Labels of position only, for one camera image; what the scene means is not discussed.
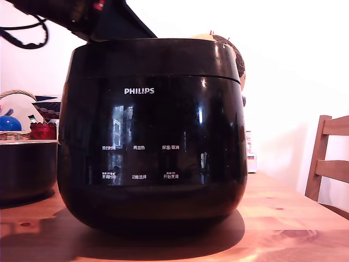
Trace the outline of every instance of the wooden table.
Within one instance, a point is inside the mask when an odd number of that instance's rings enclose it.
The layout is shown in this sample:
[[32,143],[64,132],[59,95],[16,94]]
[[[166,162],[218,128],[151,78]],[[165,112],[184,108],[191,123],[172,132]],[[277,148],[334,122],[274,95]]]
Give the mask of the wooden table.
[[349,221],[262,174],[249,175],[243,201],[223,224],[173,240],[121,239],[90,229],[55,191],[1,210],[1,262],[349,261]]

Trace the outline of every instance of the philips logo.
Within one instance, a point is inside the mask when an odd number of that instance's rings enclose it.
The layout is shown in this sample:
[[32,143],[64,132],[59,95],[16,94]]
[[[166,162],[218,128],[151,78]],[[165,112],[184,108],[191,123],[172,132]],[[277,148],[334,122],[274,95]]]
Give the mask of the philips logo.
[[154,88],[125,88],[124,94],[153,94]]

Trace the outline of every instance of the black pot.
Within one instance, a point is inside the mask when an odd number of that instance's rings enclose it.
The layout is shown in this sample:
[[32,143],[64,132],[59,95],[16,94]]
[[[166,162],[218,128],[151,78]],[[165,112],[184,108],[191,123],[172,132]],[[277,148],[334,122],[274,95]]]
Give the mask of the black pot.
[[230,48],[139,39],[76,49],[64,88],[58,185],[107,231],[203,230],[240,202],[243,101]]
[[24,203],[57,178],[57,141],[0,141],[0,205]]

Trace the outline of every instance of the blue ball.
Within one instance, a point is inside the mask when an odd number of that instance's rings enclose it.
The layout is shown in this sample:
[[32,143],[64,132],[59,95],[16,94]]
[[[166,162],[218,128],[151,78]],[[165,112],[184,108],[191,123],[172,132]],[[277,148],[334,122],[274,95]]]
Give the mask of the blue ball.
[[22,131],[22,126],[20,121],[12,116],[1,116],[0,131]]

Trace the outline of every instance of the chair backrest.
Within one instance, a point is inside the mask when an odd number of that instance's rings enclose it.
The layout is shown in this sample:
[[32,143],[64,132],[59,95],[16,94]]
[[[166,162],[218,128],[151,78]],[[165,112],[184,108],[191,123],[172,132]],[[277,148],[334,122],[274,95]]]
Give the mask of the chair backrest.
[[325,160],[329,135],[349,135],[349,116],[320,116],[305,195],[318,201],[323,176],[349,183],[349,161]]

